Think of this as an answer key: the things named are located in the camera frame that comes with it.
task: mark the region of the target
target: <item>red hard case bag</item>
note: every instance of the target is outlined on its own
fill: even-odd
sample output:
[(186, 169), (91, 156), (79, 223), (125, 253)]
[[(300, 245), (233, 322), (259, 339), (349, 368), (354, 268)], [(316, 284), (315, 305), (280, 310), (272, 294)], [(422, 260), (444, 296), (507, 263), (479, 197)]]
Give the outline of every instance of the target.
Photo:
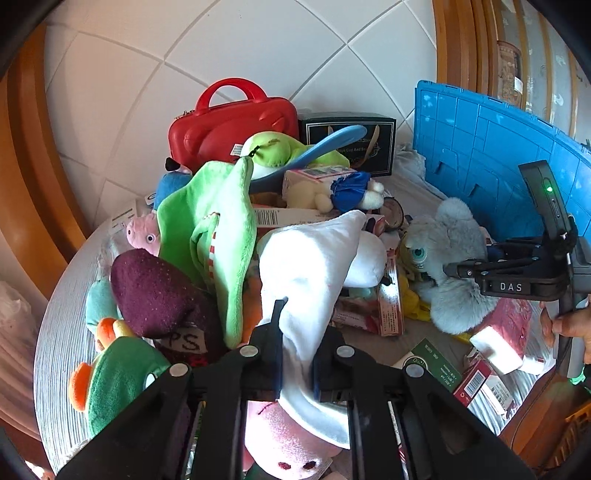
[[(210, 107), (215, 91), (228, 85), (242, 90), (246, 100)], [(297, 113), (292, 103), (281, 97), (269, 98), (249, 80), (220, 80), (203, 92), (195, 110), (177, 118), (170, 126), (170, 154), (173, 160), (196, 172), (209, 160), (235, 162), (238, 155), (232, 155), (234, 145), (265, 131), (299, 138)]]

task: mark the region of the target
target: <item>human hand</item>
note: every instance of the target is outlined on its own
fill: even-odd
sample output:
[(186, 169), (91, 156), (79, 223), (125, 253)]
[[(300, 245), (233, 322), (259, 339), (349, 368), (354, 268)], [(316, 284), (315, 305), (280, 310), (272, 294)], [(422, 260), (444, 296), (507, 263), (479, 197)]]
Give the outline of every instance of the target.
[(584, 362), (591, 364), (591, 305), (556, 317), (554, 320), (550, 319), (544, 302), (540, 302), (540, 307), (540, 323), (546, 345), (549, 348), (554, 346), (555, 333), (566, 337), (581, 337), (585, 343)]

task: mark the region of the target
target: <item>blue crate lid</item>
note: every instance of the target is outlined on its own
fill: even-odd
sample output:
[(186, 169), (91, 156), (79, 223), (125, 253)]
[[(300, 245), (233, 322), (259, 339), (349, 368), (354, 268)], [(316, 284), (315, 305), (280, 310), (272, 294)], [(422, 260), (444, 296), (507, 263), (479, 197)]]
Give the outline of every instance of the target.
[(422, 80), (415, 90), (414, 148), (426, 158), (427, 181), (464, 200), (496, 240), (543, 232), (518, 165), (547, 160), (579, 235), (591, 241), (591, 153), (535, 115)]

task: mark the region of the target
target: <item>peppa pig plush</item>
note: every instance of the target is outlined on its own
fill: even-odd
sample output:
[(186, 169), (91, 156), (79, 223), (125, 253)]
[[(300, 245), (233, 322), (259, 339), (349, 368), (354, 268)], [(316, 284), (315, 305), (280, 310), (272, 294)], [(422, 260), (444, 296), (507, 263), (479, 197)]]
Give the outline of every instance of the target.
[(155, 257), (160, 252), (160, 228), (156, 213), (133, 217), (127, 224), (127, 241), (134, 248), (144, 248)]
[(259, 467), (280, 480), (309, 478), (341, 451), (304, 430), (277, 401), (248, 402), (244, 446)]

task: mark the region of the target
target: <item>black gift box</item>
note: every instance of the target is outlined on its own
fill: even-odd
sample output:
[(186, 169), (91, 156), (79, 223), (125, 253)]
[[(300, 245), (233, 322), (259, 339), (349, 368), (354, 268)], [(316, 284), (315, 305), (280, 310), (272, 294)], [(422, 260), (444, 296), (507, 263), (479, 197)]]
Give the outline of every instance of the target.
[(351, 168), (381, 177), (392, 173), (396, 120), (373, 113), (301, 113), (300, 140), (314, 145), (332, 131), (349, 125), (363, 125), (368, 132), (355, 143), (339, 148), (351, 162)]

